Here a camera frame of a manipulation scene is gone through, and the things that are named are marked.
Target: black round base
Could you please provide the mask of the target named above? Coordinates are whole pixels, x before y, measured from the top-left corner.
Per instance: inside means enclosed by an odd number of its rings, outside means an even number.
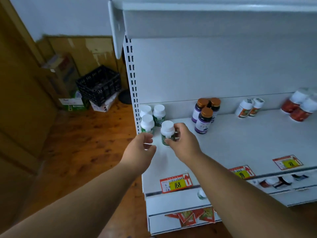
[[[119,93],[118,99],[121,103],[132,104],[130,90],[123,90],[121,93]]]

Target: cardboard box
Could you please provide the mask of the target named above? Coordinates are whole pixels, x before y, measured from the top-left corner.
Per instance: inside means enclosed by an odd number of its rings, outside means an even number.
[[[42,76],[45,76],[45,80],[40,80],[42,86],[55,103],[63,107],[59,99],[73,98],[77,91],[75,81],[80,78],[72,56],[56,54],[42,66],[42,70]]]
[[[95,105],[93,102],[90,101],[91,107],[93,107],[94,111],[99,111],[99,112],[108,112],[114,101],[116,100],[116,97],[119,95],[120,92],[116,92],[114,95],[112,95],[109,99],[105,101],[105,103],[101,106],[98,107]]]
[[[82,98],[78,90],[72,98],[61,98],[59,101],[67,111],[87,110],[90,106],[89,100]]]

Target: price label strip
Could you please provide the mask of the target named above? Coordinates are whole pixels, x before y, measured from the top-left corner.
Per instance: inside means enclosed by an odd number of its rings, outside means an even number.
[[[280,168],[280,170],[296,168],[298,166],[302,166],[303,163],[296,158],[295,155],[288,155],[278,159],[273,160],[275,164]]]
[[[169,193],[180,189],[185,189],[193,186],[192,180],[189,174],[183,174],[179,176],[173,176],[160,180],[162,193]]]
[[[231,168],[229,170],[235,173],[241,179],[247,179],[249,177],[255,176],[255,174],[253,173],[253,171],[250,169],[248,165]]]

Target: left hand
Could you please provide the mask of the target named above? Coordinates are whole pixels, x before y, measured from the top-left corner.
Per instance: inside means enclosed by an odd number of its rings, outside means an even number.
[[[143,174],[147,170],[156,152],[156,146],[151,145],[153,143],[152,137],[153,135],[149,133],[138,134],[128,144],[123,153],[120,164],[125,165],[136,176]]]

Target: yellow price label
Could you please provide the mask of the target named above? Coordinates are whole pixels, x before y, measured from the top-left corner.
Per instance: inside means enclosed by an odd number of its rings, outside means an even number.
[[[176,180],[176,181],[170,182],[170,188],[171,188],[171,190],[176,190],[176,189],[185,188],[186,186],[187,186],[187,185],[186,185],[184,179]]]
[[[241,170],[241,171],[238,171],[238,172],[235,172],[235,174],[237,176],[239,176],[241,179],[246,179],[248,177],[250,177],[249,173],[245,170]]]
[[[295,160],[284,160],[284,161],[282,161],[282,163],[288,169],[295,168],[295,167],[299,166],[299,164]]]

